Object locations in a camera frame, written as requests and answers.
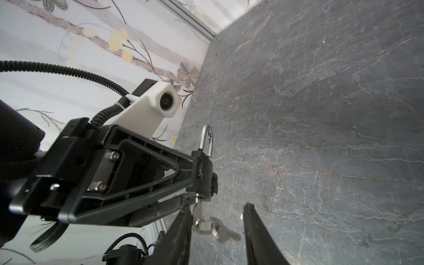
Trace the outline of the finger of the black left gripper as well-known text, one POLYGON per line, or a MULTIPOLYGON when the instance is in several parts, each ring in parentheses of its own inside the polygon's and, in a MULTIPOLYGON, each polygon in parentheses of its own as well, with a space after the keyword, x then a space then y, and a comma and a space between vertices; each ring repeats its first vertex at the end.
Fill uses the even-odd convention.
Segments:
POLYGON ((185 205, 194 205, 195 198, 189 197, 184 192, 163 202, 156 201, 133 212, 129 219, 130 227, 143 227, 174 212, 182 209, 185 205))
POLYGON ((192 154, 109 125, 105 145, 82 183, 84 191, 76 196, 81 202, 71 209, 85 218, 91 214, 82 204, 95 203, 94 209, 108 215, 109 225, 129 225, 133 212, 164 198, 184 192, 196 200, 198 164, 192 154))

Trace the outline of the black padlock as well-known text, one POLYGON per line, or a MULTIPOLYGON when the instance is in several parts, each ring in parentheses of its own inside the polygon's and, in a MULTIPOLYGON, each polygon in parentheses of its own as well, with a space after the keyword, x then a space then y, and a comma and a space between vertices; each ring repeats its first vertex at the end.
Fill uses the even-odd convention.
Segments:
POLYGON ((214 194, 218 193, 218 177, 213 172, 213 131, 209 125, 204 125, 201 141, 197 151, 192 156, 198 159, 198 172, 195 183, 195 194, 203 201, 209 202, 214 194))

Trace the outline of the silver keys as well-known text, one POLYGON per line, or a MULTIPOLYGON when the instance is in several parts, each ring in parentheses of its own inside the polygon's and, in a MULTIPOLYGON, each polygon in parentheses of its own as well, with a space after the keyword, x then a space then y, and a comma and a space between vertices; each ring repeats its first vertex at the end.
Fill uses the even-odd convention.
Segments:
POLYGON ((212 216, 203 216, 202 201, 197 198, 193 208, 193 226, 194 232, 200 235, 212 235, 220 244, 230 240, 241 241, 241 235, 229 230, 224 223, 212 216))

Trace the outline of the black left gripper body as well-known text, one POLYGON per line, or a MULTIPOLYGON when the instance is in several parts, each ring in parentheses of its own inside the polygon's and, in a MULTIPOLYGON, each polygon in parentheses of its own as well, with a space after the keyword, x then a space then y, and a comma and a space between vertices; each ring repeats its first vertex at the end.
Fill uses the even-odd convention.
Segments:
POLYGON ((22 225, 27 215, 44 215, 62 223, 109 225, 108 215, 83 203, 91 216, 71 207, 88 169, 100 155, 109 126, 73 119, 42 158, 35 157, 45 133, 24 117, 8 120, 8 224, 22 225))

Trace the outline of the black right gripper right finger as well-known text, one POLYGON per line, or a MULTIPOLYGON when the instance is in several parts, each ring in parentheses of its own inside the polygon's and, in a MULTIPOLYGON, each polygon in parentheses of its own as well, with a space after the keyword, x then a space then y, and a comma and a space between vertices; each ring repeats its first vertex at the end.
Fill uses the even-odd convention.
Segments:
POLYGON ((255 210, 244 206, 244 229, 248 265, 289 265, 255 210))

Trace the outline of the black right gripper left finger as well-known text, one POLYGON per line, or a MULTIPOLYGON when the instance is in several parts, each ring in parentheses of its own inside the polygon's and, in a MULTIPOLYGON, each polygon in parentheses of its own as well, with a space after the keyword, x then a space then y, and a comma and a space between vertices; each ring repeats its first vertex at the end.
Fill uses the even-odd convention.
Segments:
POLYGON ((189 205, 178 213, 165 237, 143 265, 188 265, 190 259, 193 217, 189 205))

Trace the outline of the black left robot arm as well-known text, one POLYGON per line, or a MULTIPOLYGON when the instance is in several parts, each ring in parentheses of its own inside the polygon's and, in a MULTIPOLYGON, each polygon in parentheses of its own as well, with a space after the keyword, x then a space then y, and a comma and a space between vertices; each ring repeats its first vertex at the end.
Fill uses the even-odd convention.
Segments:
POLYGON ((218 192, 210 155, 186 155, 118 125, 70 120, 37 156, 44 132, 1 103, 1 244, 26 218, 54 223, 35 244, 55 242, 70 224, 142 227, 218 192))

